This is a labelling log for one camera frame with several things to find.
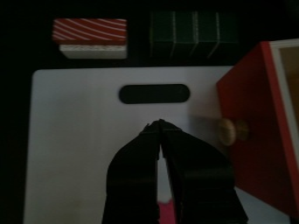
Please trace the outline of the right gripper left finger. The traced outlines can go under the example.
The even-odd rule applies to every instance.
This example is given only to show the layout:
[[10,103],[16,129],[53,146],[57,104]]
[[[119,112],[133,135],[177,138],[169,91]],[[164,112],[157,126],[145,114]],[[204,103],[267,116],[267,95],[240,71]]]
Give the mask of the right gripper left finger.
[[120,148],[109,163],[101,224],[159,224],[159,150],[159,123],[153,122]]

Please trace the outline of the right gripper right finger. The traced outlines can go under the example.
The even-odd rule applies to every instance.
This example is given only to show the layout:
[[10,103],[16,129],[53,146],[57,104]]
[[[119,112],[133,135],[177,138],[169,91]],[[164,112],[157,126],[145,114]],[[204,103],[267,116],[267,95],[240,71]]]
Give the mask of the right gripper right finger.
[[159,128],[176,224],[247,224],[225,156],[169,122]]

